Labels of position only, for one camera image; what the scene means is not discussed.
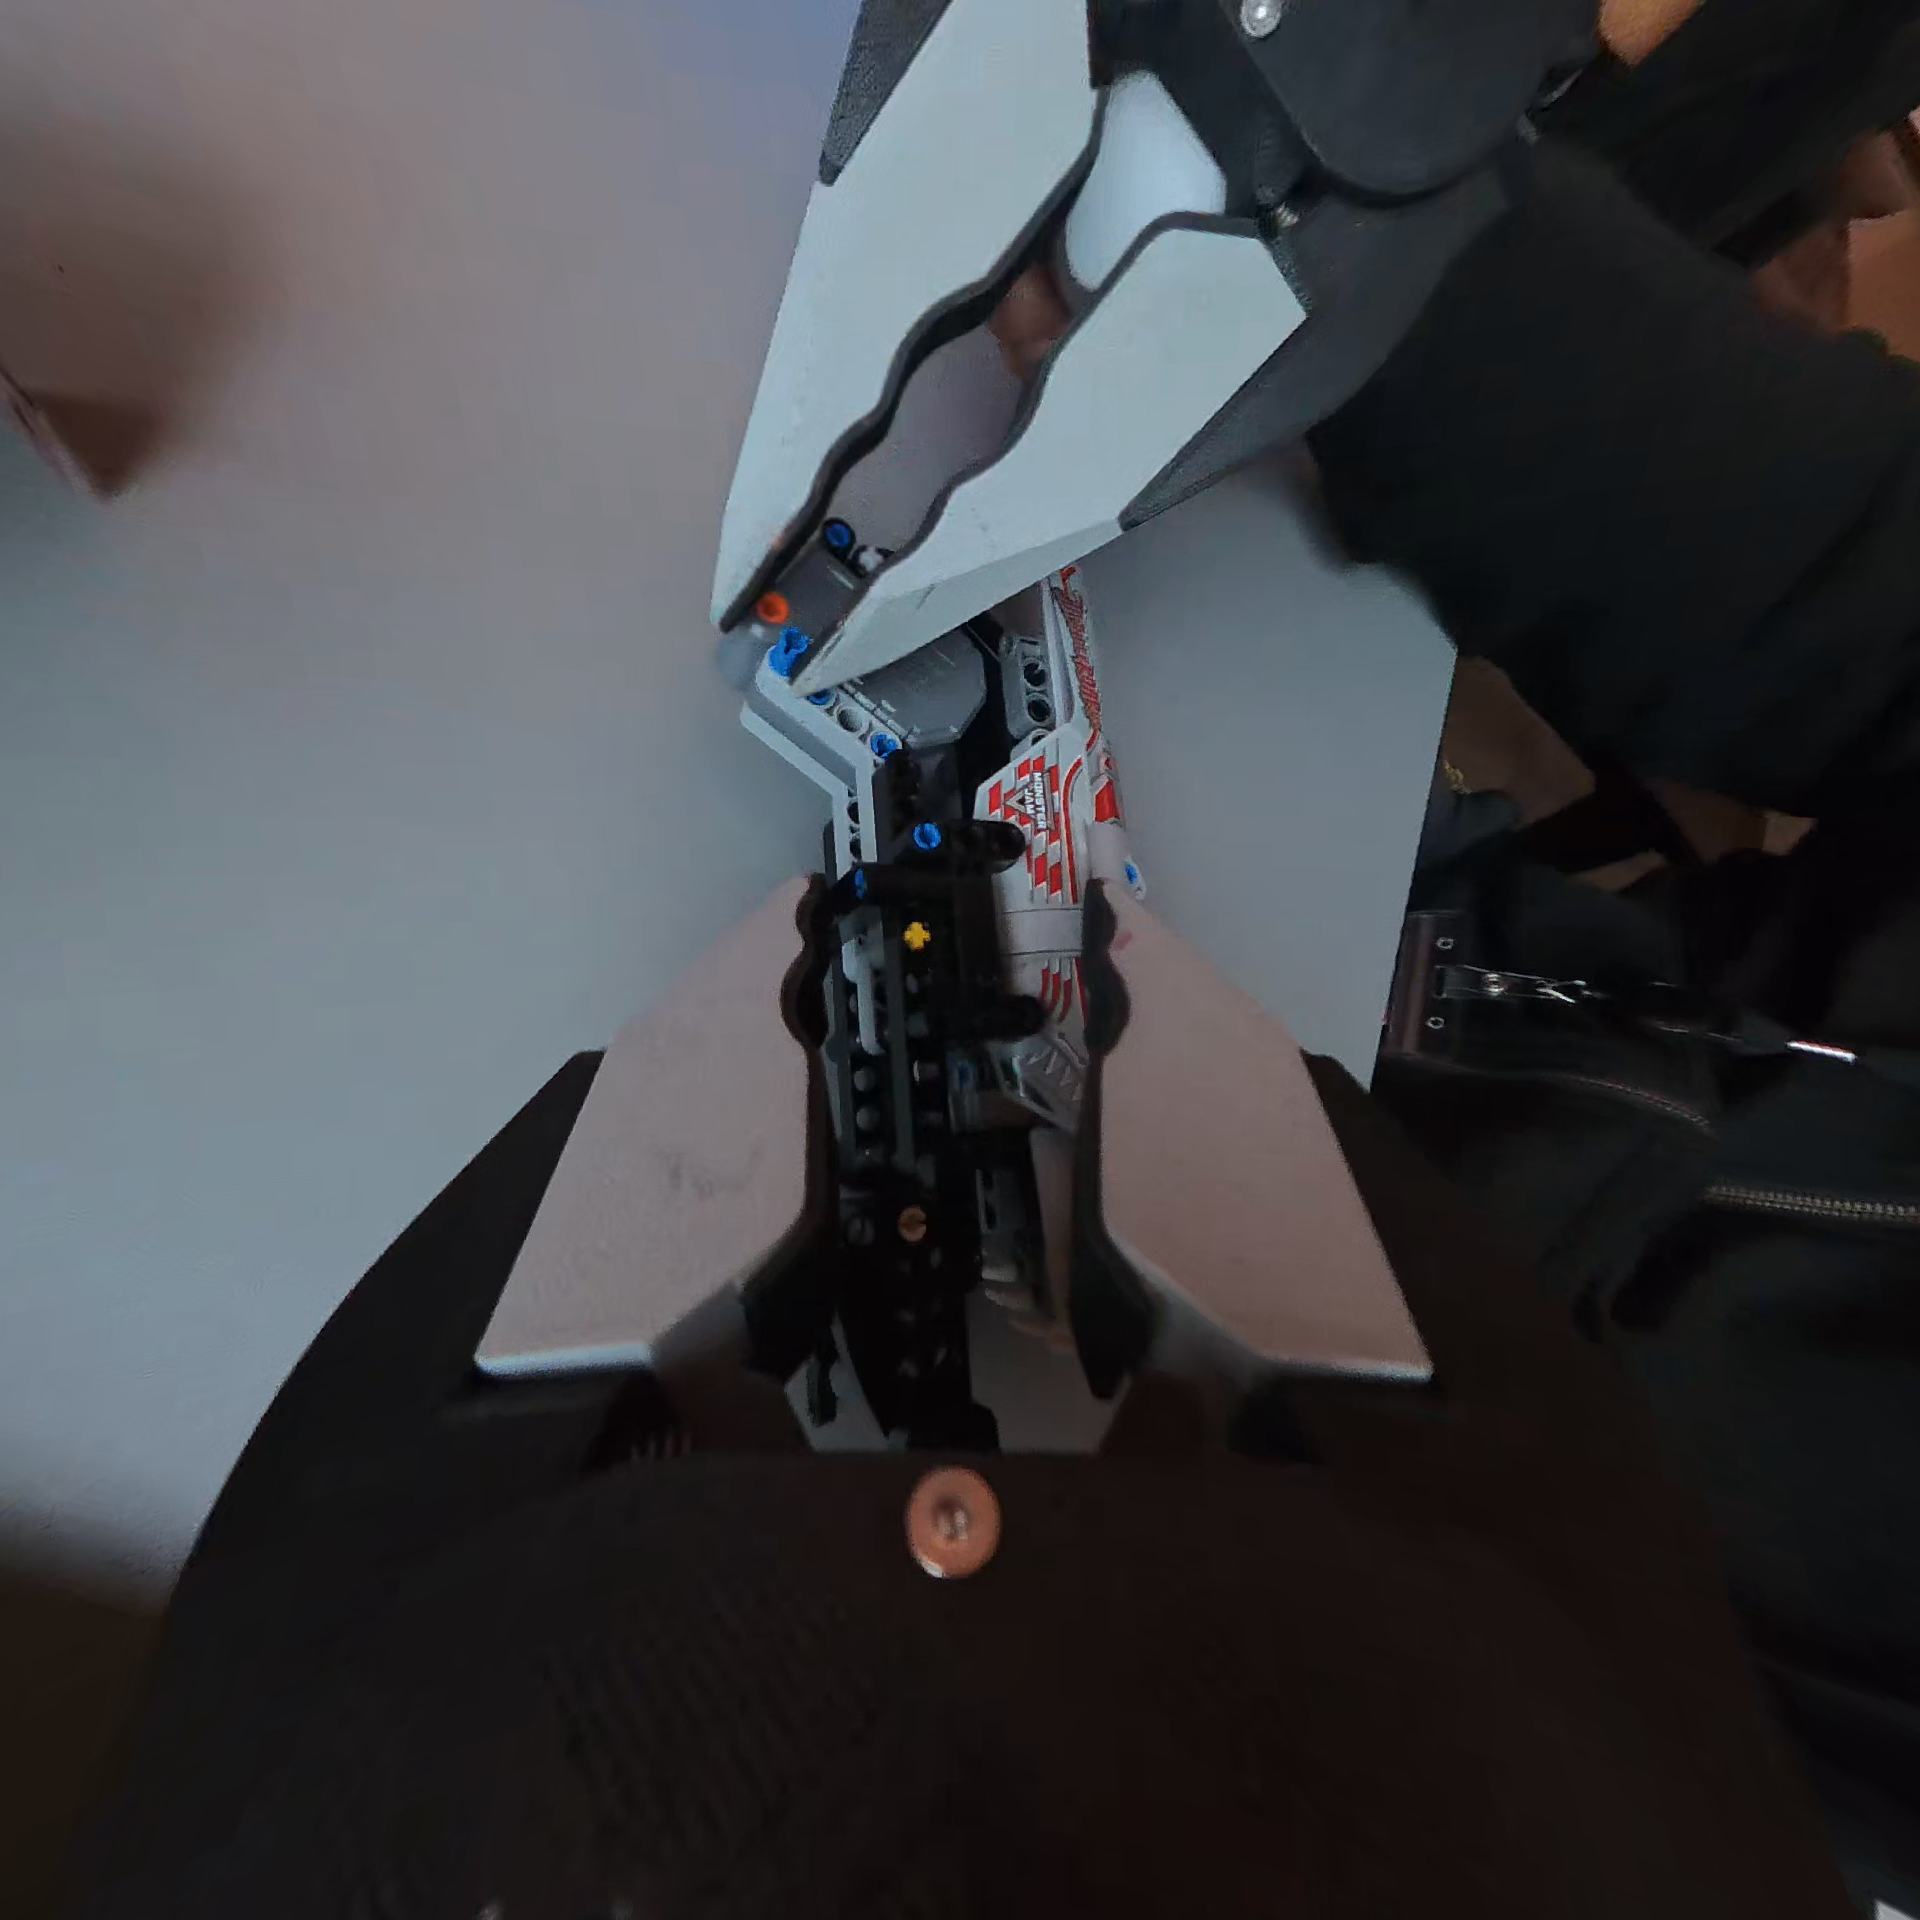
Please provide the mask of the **person's black jacket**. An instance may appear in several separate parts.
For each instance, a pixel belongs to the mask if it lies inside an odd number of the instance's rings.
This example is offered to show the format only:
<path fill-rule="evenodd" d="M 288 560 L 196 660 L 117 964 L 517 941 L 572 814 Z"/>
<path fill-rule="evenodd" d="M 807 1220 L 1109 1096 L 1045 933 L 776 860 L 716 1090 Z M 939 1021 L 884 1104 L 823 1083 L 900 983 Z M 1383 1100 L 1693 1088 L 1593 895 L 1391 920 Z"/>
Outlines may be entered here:
<path fill-rule="evenodd" d="M 1916 1915 L 1916 784 L 1714 861 L 1435 779 L 1456 1047 L 1377 1096 L 1637 1381 L 1857 1904 Z"/>

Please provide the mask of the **red white id badge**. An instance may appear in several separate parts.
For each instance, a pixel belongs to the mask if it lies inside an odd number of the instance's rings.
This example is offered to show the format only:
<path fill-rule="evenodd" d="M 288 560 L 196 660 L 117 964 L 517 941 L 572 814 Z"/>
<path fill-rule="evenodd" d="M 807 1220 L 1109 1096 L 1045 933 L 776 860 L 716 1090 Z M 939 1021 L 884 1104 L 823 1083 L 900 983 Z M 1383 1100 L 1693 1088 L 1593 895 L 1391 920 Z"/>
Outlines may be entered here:
<path fill-rule="evenodd" d="M 1473 957 L 1473 916 L 1456 910 L 1407 915 L 1383 1010 L 1377 1066 L 1448 1059 L 1456 1047 L 1445 971 Z"/>

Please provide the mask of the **grey red lego vehicle model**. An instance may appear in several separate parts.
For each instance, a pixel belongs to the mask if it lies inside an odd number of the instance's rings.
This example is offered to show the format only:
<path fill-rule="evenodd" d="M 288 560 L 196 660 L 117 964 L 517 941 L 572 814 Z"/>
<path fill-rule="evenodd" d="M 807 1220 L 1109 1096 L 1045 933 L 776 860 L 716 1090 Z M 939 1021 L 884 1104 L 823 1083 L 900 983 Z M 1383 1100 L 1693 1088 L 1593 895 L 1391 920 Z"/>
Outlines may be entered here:
<path fill-rule="evenodd" d="M 827 516 L 764 592 L 741 724 L 831 802 L 820 1060 L 836 1270 L 793 1391 L 831 1447 L 991 1451 L 988 1324 L 1068 1315 L 1093 880 L 1143 892 L 1084 574 L 809 695 L 800 664 L 887 546 Z"/>

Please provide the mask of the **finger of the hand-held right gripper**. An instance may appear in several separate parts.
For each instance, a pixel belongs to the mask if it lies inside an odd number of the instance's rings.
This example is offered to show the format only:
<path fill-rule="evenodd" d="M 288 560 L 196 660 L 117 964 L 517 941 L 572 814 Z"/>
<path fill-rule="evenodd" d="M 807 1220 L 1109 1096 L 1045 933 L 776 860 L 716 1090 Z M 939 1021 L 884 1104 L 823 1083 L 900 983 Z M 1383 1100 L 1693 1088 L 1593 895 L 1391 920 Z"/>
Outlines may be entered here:
<path fill-rule="evenodd" d="M 833 95 L 712 578 L 728 634 L 971 330 L 1093 154 L 1088 4 L 867 2 Z"/>
<path fill-rule="evenodd" d="M 1165 218 L 1047 357 L 1002 453 L 809 651 L 858 680 L 1120 535 L 1124 515 L 1305 319 L 1258 223 Z"/>

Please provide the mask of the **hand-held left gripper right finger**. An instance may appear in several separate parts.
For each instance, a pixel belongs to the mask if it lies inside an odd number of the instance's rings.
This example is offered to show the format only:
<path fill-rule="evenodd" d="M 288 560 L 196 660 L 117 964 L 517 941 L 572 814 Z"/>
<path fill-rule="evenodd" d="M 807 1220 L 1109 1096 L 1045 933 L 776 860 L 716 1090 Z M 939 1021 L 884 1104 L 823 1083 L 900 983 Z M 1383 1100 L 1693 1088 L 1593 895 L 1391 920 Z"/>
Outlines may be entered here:
<path fill-rule="evenodd" d="M 1088 1390 L 1427 1386 L 1434 1360 L 1285 1021 L 1105 880 L 1084 901 L 1082 983 L 1072 1341 Z"/>

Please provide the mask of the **black lego set box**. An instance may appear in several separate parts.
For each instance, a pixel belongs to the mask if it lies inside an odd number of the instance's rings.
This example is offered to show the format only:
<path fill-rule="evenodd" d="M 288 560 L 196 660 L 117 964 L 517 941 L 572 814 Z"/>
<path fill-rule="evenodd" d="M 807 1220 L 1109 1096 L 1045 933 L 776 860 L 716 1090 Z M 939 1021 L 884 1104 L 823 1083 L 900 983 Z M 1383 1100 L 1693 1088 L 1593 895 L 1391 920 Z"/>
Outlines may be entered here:
<path fill-rule="evenodd" d="M 97 498 L 125 493 L 154 464 L 168 434 L 165 419 L 151 406 L 32 390 L 7 365 L 3 424 L 68 486 Z"/>

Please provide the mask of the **person's right hand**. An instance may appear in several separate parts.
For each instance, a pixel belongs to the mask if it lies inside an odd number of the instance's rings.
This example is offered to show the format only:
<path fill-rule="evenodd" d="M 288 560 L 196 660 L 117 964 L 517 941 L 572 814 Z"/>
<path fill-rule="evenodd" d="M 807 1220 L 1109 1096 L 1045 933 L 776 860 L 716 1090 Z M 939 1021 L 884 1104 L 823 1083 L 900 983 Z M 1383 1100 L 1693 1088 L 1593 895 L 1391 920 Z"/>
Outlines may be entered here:
<path fill-rule="evenodd" d="M 1032 382 L 1065 335 L 1072 311 L 1047 262 L 1023 270 L 991 312 L 988 327 L 1008 371 Z"/>

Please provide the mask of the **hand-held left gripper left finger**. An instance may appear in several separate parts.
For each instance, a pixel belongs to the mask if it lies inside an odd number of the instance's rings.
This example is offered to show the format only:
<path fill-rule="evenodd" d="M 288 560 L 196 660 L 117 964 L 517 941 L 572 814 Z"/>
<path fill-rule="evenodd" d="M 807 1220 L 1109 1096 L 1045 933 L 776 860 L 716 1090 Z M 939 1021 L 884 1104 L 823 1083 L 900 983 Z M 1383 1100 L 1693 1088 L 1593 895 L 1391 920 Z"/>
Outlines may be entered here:
<path fill-rule="evenodd" d="M 672 1376 L 746 1343 L 751 1285 L 819 1194 L 825 1092 L 799 1013 L 819 892 L 779 883 L 615 1035 L 479 1339 L 483 1376 Z"/>

